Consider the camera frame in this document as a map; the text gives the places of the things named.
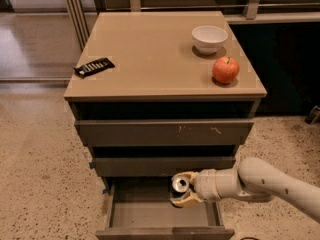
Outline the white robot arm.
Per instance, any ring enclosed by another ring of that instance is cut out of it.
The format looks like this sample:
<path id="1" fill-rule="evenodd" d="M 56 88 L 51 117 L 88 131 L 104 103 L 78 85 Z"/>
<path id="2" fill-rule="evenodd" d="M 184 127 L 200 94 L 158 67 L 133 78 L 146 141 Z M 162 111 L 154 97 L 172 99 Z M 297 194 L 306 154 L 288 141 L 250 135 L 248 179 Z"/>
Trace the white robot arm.
<path id="1" fill-rule="evenodd" d="M 187 171 L 171 180 L 170 202 L 178 208 L 233 198 L 269 202 L 274 196 L 320 222 L 320 188 L 275 168 L 260 158 L 248 157 L 237 167 Z"/>

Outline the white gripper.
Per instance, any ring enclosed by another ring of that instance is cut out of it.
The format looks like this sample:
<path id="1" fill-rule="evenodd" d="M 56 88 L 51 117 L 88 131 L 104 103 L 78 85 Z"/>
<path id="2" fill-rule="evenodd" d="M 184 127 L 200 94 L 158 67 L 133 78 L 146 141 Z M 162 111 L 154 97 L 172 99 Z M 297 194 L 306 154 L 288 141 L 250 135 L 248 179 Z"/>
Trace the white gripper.
<path id="1" fill-rule="evenodd" d="M 185 193 L 174 191 L 170 195 L 170 202 L 177 208 L 189 208 L 198 205 L 204 201 L 216 202 L 221 197 L 217 190 L 216 170 L 202 170 L 199 173 L 187 171 L 178 173 L 189 178 L 190 185 L 194 184 L 194 190 L 188 189 Z"/>

